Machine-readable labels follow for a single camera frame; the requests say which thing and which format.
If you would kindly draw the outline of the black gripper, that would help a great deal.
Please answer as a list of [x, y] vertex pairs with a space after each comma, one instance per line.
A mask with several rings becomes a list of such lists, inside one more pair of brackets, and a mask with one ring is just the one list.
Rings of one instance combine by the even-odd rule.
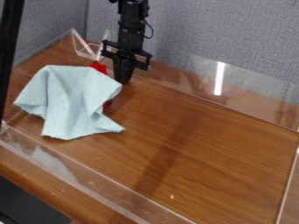
[[[122, 84], [128, 83], [132, 77], [132, 73], [135, 71], [135, 67], [146, 71], [150, 69], [152, 54], [150, 52], [146, 52], [144, 50], [138, 50], [138, 51], [122, 50], [118, 45], [118, 42], [110, 41], [107, 39], [102, 41], [102, 44], [103, 44], [103, 49], [102, 49], [100, 55], [110, 59], [115, 58], [114, 59], [115, 80]], [[116, 52], [111, 52], [108, 50], [110, 46], [116, 48]], [[136, 59], [138, 56], [144, 57], [146, 61], [139, 61]], [[126, 62], [126, 65], [124, 65], [124, 76], [123, 76], [123, 68], [122, 68], [122, 65], [123, 65], [122, 59], [130, 60]]]

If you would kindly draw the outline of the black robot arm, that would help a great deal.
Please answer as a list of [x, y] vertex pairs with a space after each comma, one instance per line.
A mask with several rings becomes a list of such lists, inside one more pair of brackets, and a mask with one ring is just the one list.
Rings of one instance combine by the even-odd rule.
[[108, 0], [118, 4], [118, 42], [104, 39], [102, 55], [114, 61], [115, 80], [127, 84], [135, 68], [148, 70], [152, 54], [143, 49], [146, 27], [151, 27], [148, 0]]

